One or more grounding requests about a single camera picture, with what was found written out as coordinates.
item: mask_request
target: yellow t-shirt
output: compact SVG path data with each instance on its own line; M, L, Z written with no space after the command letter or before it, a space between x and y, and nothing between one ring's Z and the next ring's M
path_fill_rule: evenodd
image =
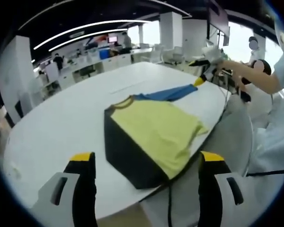
M127 99L115 105L112 119L172 179L189 161L192 139L207 129L197 117L170 102L131 102Z

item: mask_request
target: blue bin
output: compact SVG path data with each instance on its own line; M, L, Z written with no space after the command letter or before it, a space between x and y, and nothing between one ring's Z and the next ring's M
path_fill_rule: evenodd
M109 58L109 50L100 50L99 53L101 60Z

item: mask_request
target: hand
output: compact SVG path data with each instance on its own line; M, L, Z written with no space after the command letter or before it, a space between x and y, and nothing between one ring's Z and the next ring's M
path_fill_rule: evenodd
M220 62L217 64L217 71L215 73L216 76L221 76L220 73L222 72L222 69L225 68L225 61Z
M242 76L238 75L236 72L233 71L232 72L232 79L235 82L236 86L238 86L241 91L246 92L246 87L242 82Z

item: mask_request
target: white cabinet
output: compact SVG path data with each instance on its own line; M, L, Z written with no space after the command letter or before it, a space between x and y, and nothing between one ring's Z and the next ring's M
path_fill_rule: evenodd
M130 54L122 54L118 56L118 67L124 67L132 64Z
M102 60L102 64L103 64L103 71L104 72L115 70L115 69L118 68L117 57L104 59L104 60Z
M58 79L58 82L59 82L61 90L64 90L64 89L76 84L72 73L60 76L59 79Z

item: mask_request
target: blue shirt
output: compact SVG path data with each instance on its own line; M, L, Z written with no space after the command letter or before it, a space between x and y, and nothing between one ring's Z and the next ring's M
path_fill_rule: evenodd
M284 88L284 55L275 64L275 75ZM284 170L284 100L267 129L258 129L250 157L249 173Z

